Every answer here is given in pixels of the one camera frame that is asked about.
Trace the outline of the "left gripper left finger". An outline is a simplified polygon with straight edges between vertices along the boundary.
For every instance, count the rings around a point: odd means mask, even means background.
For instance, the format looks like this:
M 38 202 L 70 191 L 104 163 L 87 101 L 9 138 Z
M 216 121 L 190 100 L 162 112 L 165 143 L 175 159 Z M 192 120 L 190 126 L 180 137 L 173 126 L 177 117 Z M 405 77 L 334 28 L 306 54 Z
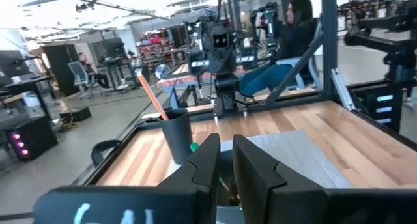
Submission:
M 162 224 L 215 223 L 218 202 L 220 136 L 210 134 L 174 173 L 157 185 L 163 191 L 156 209 Z

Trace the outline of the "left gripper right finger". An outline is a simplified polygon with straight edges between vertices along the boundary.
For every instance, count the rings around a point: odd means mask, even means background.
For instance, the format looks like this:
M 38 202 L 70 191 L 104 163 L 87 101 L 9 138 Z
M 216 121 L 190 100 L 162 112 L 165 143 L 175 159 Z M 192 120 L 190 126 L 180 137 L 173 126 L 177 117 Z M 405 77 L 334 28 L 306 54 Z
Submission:
M 324 188 L 242 135 L 233 138 L 233 169 L 246 223 L 324 222 Z

